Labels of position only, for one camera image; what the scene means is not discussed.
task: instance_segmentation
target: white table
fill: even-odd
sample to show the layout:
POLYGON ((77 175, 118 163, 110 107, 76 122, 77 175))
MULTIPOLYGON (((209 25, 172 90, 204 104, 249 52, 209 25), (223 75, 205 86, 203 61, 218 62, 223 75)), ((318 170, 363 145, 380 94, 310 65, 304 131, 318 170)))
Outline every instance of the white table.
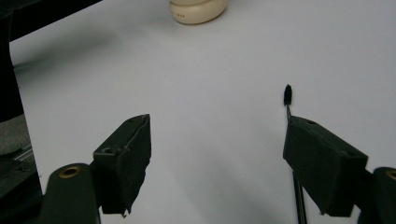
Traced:
MULTIPOLYGON (((165 0, 104 0, 11 44, 43 189, 90 163, 121 123, 151 115, 152 160, 133 213, 103 223, 297 223, 287 122, 312 119, 396 167, 396 2, 230 0, 209 23, 165 0)), ((309 223, 321 216, 305 197, 309 223)))

